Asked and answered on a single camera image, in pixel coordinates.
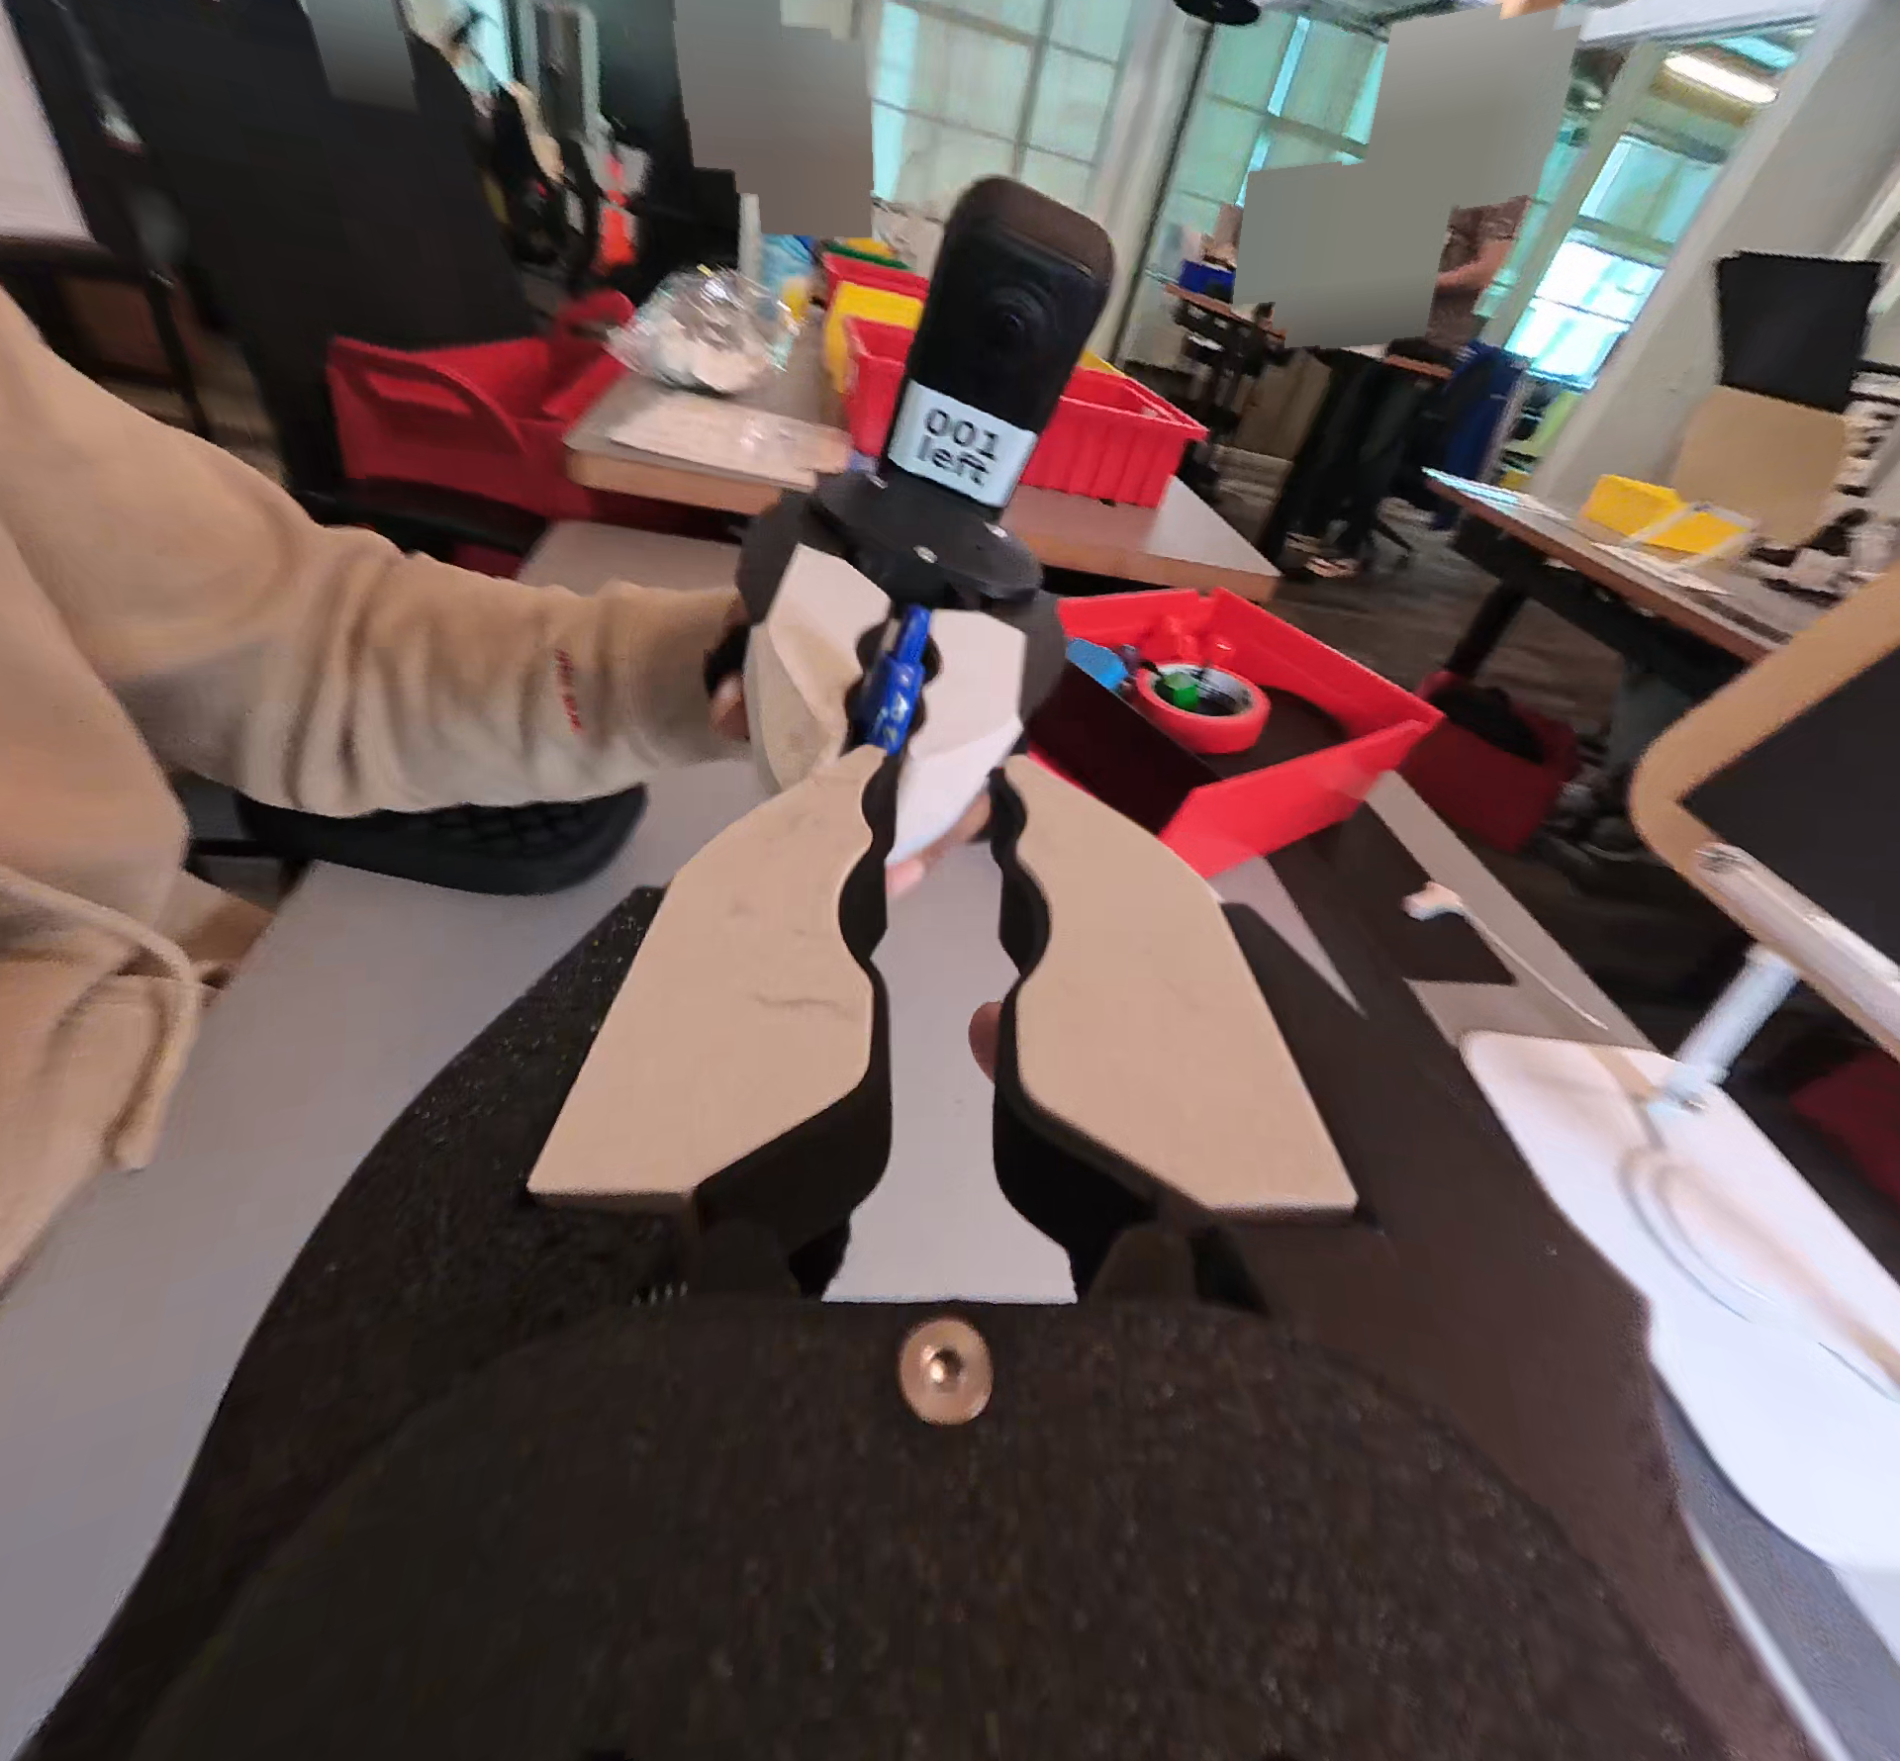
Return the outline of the clear plastic bag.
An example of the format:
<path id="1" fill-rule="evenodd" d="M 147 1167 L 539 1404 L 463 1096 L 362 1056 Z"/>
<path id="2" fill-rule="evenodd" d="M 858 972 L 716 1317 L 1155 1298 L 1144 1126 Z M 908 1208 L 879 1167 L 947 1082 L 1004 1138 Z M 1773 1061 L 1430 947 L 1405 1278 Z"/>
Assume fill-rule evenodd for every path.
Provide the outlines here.
<path id="1" fill-rule="evenodd" d="M 667 390 L 740 398 L 784 371 L 795 323 L 734 270 L 681 270 L 604 337 L 622 369 Z"/>

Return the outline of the black wall panel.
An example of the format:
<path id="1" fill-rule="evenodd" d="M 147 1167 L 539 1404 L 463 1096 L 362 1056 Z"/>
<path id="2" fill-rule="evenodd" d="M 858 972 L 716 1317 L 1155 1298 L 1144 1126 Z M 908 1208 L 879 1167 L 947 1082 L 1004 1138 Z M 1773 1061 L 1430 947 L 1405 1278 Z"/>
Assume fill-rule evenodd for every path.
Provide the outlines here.
<path id="1" fill-rule="evenodd" d="M 1840 411 L 1862 363 L 1883 266 L 1800 254 L 1727 254 L 1714 268 L 1719 383 Z"/>

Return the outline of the red tape roll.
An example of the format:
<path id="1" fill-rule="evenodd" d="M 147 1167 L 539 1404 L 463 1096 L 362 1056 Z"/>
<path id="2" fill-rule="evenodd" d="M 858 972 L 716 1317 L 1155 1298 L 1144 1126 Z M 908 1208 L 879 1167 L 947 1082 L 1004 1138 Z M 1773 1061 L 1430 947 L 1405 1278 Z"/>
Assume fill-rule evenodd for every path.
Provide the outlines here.
<path id="1" fill-rule="evenodd" d="M 1199 757 L 1232 757 L 1255 746 L 1267 728 L 1270 697 L 1223 667 L 1196 662 L 1143 666 L 1133 704 L 1149 725 Z"/>

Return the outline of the person's left hand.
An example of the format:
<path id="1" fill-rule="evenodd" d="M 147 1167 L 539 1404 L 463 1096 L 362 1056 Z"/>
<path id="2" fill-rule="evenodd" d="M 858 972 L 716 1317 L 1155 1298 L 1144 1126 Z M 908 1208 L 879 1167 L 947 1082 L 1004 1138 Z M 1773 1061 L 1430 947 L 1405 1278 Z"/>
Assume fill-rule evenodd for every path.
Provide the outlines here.
<path id="1" fill-rule="evenodd" d="M 708 722 L 716 735 L 731 742 L 748 741 L 748 715 L 740 678 L 726 675 L 708 686 Z M 979 800 L 972 800 L 972 803 L 964 809 L 963 820 L 954 823 L 950 832 L 937 841 L 937 845 L 928 846 L 916 852 L 916 856 L 909 856 L 897 864 L 889 864 L 885 870 L 886 902 L 896 902 L 897 899 L 913 893 L 916 887 L 931 870 L 936 870 L 940 863 L 944 863 L 960 849 L 972 846 L 986 838 L 990 823 L 988 817 L 990 798 L 980 795 Z M 970 1014 L 966 1025 L 969 1054 L 988 1082 L 994 1078 L 998 1033 L 1001 1002 L 988 1001 Z"/>

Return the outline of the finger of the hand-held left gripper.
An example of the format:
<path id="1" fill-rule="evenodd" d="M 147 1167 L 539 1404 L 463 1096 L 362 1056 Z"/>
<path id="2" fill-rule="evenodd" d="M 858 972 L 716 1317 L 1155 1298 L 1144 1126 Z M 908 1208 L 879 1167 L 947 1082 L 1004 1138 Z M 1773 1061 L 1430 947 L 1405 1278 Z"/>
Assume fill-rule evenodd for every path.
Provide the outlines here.
<path id="1" fill-rule="evenodd" d="M 890 618 L 890 599 L 846 560 L 794 549 L 748 634 L 745 706 L 767 794 L 798 788 L 850 742 L 850 702 Z"/>
<path id="2" fill-rule="evenodd" d="M 982 611 L 937 608 L 929 647 L 937 667 L 900 753 L 889 861 L 913 861 L 945 841 L 1024 728 L 1029 643 L 1018 628 Z"/>

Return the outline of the wooden desk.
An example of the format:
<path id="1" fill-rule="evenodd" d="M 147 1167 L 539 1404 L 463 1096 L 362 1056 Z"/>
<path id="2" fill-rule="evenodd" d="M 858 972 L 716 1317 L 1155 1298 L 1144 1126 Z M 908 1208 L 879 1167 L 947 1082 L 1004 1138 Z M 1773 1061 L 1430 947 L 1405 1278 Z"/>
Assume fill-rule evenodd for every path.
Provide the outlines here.
<path id="1" fill-rule="evenodd" d="M 611 519 L 632 523 L 632 506 L 645 501 L 658 511 L 645 527 L 678 532 L 685 514 L 750 517 L 780 498 L 780 454 L 758 471 L 723 473 L 619 442 L 612 430 L 656 393 L 650 381 L 626 373 L 566 433 L 571 478 L 601 495 Z M 842 403 L 822 367 L 813 333 L 794 343 L 788 369 L 750 396 L 748 406 L 813 425 L 836 441 L 846 439 Z M 1280 584 L 1276 567 L 1179 480 L 1155 509 L 1024 487 L 1009 508 L 1006 523 L 1048 568 L 1065 576 L 1123 586 L 1223 589 L 1256 605 L 1273 600 Z"/>

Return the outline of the large red bin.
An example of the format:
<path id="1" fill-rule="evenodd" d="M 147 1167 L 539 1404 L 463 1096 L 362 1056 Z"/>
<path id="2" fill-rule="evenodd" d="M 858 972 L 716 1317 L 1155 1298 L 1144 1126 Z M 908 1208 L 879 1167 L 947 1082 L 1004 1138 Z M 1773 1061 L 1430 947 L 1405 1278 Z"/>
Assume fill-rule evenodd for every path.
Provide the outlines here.
<path id="1" fill-rule="evenodd" d="M 875 459 L 886 442 L 912 329 L 842 319 L 824 338 L 850 447 Z M 1079 367 L 1029 454 L 1021 484 L 1110 506 L 1153 509 L 1206 426 L 1120 371 Z"/>

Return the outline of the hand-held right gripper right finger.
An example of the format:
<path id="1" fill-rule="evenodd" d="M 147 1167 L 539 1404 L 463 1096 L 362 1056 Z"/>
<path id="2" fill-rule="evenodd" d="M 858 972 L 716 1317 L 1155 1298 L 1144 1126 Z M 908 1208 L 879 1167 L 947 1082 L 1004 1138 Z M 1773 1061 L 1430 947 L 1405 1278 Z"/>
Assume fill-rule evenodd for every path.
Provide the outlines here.
<path id="1" fill-rule="evenodd" d="M 1212 887 L 1029 757 L 993 788 L 1012 1096 L 1097 1173 L 1223 1219 L 1358 1194 Z"/>

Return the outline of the black floor lamp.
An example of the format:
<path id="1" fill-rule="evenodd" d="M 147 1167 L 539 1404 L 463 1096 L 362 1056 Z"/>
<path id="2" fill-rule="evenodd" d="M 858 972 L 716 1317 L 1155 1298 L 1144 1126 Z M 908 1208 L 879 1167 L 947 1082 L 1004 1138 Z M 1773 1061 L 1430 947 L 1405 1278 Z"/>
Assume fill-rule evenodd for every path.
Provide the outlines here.
<path id="1" fill-rule="evenodd" d="M 1147 224 L 1138 246 L 1137 283 L 1130 291 L 1130 302 L 1137 301 L 1143 283 L 1157 274 L 1159 246 L 1165 229 L 1167 203 L 1176 189 L 1176 177 L 1183 158 L 1183 147 L 1191 133 L 1206 83 L 1207 66 L 1221 35 L 1255 27 L 1263 8 L 1256 0 L 1173 0 L 1176 12 L 1185 16 L 1194 29 L 1194 53 L 1189 71 L 1181 83 L 1173 123 L 1163 145 L 1163 161 L 1155 177 Z"/>

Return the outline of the white metal stand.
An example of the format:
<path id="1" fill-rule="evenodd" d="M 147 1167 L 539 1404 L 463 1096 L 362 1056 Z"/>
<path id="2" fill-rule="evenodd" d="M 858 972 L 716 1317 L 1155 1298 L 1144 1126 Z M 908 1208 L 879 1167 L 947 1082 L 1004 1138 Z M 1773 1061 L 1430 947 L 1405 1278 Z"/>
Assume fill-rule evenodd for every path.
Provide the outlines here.
<path id="1" fill-rule="evenodd" d="M 1895 1280 L 1725 1091 L 1798 981 L 1895 1049 L 1895 941 L 1733 846 L 1737 981 L 1675 1058 L 1474 1033 L 1461 1054 L 1549 1199 L 1636 1293 L 1651 1363 L 1725 1482 L 1782 1536 L 1898 1567 Z"/>

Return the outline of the blue pen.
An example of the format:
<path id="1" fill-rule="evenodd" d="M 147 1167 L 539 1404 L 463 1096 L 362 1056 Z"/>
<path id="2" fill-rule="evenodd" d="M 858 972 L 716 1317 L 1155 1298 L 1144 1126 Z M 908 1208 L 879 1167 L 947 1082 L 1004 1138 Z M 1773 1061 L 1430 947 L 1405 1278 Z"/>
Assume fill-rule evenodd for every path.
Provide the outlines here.
<path id="1" fill-rule="evenodd" d="M 848 711 L 850 748 L 873 748 L 890 757 L 908 746 L 929 680 L 931 625 L 931 608 L 908 605 L 881 629 L 865 681 Z"/>

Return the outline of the red plastic bin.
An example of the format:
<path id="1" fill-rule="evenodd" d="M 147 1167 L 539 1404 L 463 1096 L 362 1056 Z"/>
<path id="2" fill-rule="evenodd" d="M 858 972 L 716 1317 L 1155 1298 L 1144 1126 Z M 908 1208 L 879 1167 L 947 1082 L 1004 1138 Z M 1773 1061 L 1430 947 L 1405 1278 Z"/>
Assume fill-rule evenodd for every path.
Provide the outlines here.
<path id="1" fill-rule="evenodd" d="M 1252 748 L 1199 757 L 1149 725 L 1133 678 L 1110 693 L 1068 666 L 1029 725 L 1033 759 L 1167 845 L 1203 878 L 1348 820 L 1433 728 L 1433 704 L 1215 589 L 1064 596 L 1069 640 L 1144 666 L 1196 662 L 1270 697 Z"/>

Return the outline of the yellow bin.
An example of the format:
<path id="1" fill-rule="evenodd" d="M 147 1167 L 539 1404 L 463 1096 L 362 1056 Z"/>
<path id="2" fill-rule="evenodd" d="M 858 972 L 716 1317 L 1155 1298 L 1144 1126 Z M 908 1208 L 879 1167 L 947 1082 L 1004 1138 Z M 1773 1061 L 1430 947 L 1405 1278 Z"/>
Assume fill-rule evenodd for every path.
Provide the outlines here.
<path id="1" fill-rule="evenodd" d="M 830 287 L 822 355 L 824 367 L 836 381 L 846 375 L 846 333 L 848 321 L 885 324 L 913 333 L 923 310 L 923 296 L 909 291 L 897 291 L 882 284 L 861 281 L 836 281 Z"/>
<path id="2" fill-rule="evenodd" d="M 1733 511 L 1621 474 L 1593 484 L 1577 522 L 1626 552 L 1675 563 L 1722 560 L 1751 534 L 1745 517 Z"/>

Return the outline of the black mesh chair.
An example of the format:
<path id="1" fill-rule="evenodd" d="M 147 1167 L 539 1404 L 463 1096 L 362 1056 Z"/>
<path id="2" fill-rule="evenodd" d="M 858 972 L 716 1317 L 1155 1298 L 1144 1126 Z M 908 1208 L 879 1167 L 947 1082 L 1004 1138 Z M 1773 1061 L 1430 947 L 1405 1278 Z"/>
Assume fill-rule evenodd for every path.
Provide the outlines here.
<path id="1" fill-rule="evenodd" d="M 186 858 L 272 858 L 285 883 L 314 864 L 482 897 L 546 897 L 596 878 L 628 846 L 648 791 L 583 801 L 452 806 L 320 817 L 236 798 L 236 838 L 194 838 Z"/>

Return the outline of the white paper sheet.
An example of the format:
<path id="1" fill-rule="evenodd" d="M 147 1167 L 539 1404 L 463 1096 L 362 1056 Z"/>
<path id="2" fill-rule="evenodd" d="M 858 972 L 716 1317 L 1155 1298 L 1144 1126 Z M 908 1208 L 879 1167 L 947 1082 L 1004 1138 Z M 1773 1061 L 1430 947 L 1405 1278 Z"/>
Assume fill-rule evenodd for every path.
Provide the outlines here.
<path id="1" fill-rule="evenodd" d="M 652 459 L 695 471 L 811 487 L 848 466 L 842 430 L 685 393 L 654 400 L 604 426 L 604 439 Z"/>

